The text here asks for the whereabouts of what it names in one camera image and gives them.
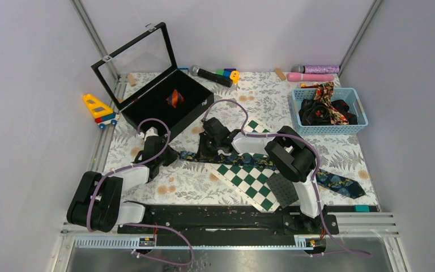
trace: plastic basket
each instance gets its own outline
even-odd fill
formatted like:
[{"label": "plastic basket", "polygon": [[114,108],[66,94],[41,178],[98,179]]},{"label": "plastic basket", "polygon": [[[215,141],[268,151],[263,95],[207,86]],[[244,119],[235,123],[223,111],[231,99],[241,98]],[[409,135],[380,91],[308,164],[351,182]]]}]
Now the plastic basket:
[{"label": "plastic basket", "polygon": [[313,99],[316,89],[295,89],[290,100],[291,117],[296,132],[300,135],[313,134],[356,134],[368,125],[368,119],[359,100],[356,90],[353,88],[334,88],[332,101],[342,99],[349,105],[349,112],[356,115],[357,125],[346,126],[303,126],[299,118],[299,110],[304,99]]}]

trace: colorful toy car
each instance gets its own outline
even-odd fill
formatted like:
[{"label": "colorful toy car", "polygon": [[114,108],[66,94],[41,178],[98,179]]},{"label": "colorful toy car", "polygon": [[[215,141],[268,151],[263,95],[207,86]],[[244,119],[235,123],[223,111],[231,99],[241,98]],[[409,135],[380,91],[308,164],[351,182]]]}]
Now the colorful toy car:
[{"label": "colorful toy car", "polygon": [[83,100],[100,129],[105,129],[107,124],[117,124],[119,115],[109,106],[102,103],[91,94],[84,95]]}]

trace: white wall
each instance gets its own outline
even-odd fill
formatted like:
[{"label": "white wall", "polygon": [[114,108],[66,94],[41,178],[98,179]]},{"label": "white wall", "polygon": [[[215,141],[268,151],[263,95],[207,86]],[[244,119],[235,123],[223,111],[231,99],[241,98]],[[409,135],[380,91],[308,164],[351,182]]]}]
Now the white wall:
[{"label": "white wall", "polygon": [[0,1],[0,271],[44,271],[99,131],[105,97],[69,1]]},{"label": "white wall", "polygon": [[342,83],[362,99],[358,135],[412,271],[435,271],[435,1],[384,1]]},{"label": "white wall", "polygon": [[372,0],[82,0],[107,50],[165,22],[179,67],[339,65]]}]

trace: checkerboard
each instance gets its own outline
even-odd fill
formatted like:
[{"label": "checkerboard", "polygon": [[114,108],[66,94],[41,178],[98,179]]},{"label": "checkerboard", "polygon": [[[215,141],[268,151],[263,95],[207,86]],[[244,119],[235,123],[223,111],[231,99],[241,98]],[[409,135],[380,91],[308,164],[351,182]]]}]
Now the checkerboard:
[{"label": "checkerboard", "polygon": [[[244,130],[249,132],[269,132],[259,121],[250,118],[251,121]],[[266,184],[266,180],[274,173],[270,169],[258,169],[254,167],[242,167],[224,164],[206,164],[206,168],[228,186],[243,196],[248,203],[263,213],[272,213],[279,203]]]}]

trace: black box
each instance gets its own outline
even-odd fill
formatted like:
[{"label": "black box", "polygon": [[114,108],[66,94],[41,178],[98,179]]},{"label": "black box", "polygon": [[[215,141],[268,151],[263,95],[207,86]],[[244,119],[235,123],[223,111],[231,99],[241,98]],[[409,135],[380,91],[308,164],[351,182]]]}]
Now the black box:
[{"label": "black box", "polygon": [[[125,83],[127,95],[119,102],[113,92],[118,83],[114,79],[106,81],[103,76],[107,72],[103,68],[106,63],[111,71],[116,71],[119,82],[127,82],[127,75],[131,73],[155,73],[140,74],[148,81],[144,86],[132,88]],[[178,69],[165,23],[151,27],[91,67],[128,123],[137,129],[147,118],[160,119],[168,125],[171,140],[214,102],[211,91]],[[166,100],[174,90],[184,98],[176,108]],[[142,130],[150,127],[157,128],[159,135],[165,134],[163,126],[155,121],[146,122]]]}]

